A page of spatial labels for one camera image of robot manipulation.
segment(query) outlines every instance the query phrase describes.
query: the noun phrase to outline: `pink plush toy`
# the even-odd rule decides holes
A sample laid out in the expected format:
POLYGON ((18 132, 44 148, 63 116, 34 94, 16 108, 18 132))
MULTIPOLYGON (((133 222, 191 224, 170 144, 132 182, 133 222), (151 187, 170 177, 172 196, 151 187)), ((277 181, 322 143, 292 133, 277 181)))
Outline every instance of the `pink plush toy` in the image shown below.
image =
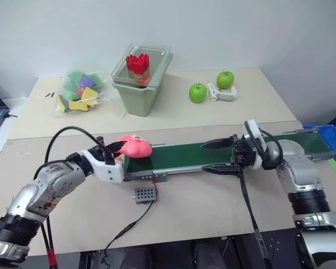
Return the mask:
POLYGON ((118 141, 127 141, 124 146, 117 152, 132 158, 148 157, 152 154, 151 144, 139 136, 128 134, 121 137, 118 141))

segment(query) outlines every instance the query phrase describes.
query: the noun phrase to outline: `green conveyor belt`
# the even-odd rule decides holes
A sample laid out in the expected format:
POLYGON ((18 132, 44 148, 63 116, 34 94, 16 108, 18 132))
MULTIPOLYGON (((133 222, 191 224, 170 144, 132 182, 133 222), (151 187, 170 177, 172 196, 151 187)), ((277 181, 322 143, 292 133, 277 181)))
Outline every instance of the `green conveyor belt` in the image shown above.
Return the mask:
MULTIPOLYGON (((288 139, 299 143, 305 154, 328 152, 331 149, 318 133, 294 133, 275 136, 276 139, 288 139)), ((132 159, 125 158, 125 171, 135 173, 145 170, 158 170, 182 166, 227 163, 231 156, 231 148, 211 150, 202 149, 202 143, 154 147, 150 157, 132 159)))

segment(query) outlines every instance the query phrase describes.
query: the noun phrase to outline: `purple foam piece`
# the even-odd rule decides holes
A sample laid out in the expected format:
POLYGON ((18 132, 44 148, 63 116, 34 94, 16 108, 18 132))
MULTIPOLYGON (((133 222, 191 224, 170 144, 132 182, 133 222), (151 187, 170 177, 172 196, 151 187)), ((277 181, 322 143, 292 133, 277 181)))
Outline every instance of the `purple foam piece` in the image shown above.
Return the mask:
POLYGON ((89 76, 83 75, 78 84, 84 88, 85 87, 92 88, 95 85, 95 82, 89 76))

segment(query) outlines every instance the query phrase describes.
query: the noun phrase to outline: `transparent lid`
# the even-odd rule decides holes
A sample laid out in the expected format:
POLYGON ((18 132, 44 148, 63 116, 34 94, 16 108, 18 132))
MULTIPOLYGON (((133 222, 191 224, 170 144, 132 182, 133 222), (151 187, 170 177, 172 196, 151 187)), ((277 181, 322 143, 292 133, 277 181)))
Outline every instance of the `transparent lid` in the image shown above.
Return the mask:
POLYGON ((118 84, 129 84, 131 86, 157 87, 161 80, 171 57, 170 47, 149 47, 135 46, 131 44, 123 57, 114 68, 111 76, 112 80, 118 84), (126 63, 126 57, 129 55, 139 57, 141 54, 148 54, 149 68, 143 75, 135 74, 129 71, 126 63))

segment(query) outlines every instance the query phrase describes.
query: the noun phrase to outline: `table surface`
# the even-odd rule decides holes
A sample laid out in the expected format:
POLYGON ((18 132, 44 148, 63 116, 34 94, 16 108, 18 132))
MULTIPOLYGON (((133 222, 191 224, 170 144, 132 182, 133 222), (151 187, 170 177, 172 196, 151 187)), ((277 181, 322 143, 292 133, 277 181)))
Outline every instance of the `table surface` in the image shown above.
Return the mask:
MULTIPOLYGON (((233 70, 234 85, 239 98, 233 102, 210 101, 195 104, 189 100, 188 89, 193 83, 215 81, 219 71, 168 73, 150 114, 139 117, 124 113, 118 92, 108 80, 110 100, 89 112, 76 112, 53 117, 57 93, 63 78, 41 78, 37 81, 9 139, 49 137, 56 131, 74 125, 91 133, 134 132, 152 129, 241 124, 254 118, 258 123, 296 120, 276 93, 260 68, 233 70), (56 92, 53 98, 45 97, 56 92)), ((63 135, 77 135, 75 131, 63 135)))
MULTIPOLYGON (((265 123, 264 130, 277 135, 300 129, 297 121, 265 123)), ((216 137, 241 134, 241 125, 177 128, 140 131, 153 144, 194 143, 216 137)), ((122 133, 104 134, 106 143, 122 133)), ((0 154, 0 217, 18 191, 30 182, 43 162, 49 138, 8 141, 0 154)), ((87 149, 92 142, 85 136, 59 137, 51 160, 87 149)), ((316 163, 328 202, 336 211, 336 176, 326 161, 316 163)), ((292 210, 274 171, 245 170, 249 197, 262 231, 292 228, 292 210)), ((51 214, 57 253, 103 249, 123 227, 138 218, 147 205, 136 205, 134 189, 151 186, 149 181, 114 184, 88 177, 51 214)), ((159 197, 149 213, 112 247, 150 244, 234 235, 253 232, 249 213, 237 177, 206 172, 169 175, 158 184, 159 197)), ((41 233, 31 243, 30 255, 45 253, 41 233)))
MULTIPOLYGON (((27 97, 19 97, 19 98, 9 98, 3 99, 4 103, 9 107, 9 114, 18 116, 22 107, 24 106, 27 97)), ((4 119, 0 126, 0 151, 2 150, 5 142, 7 141, 7 137, 12 129, 13 125, 17 121, 15 117, 8 117, 4 119)))

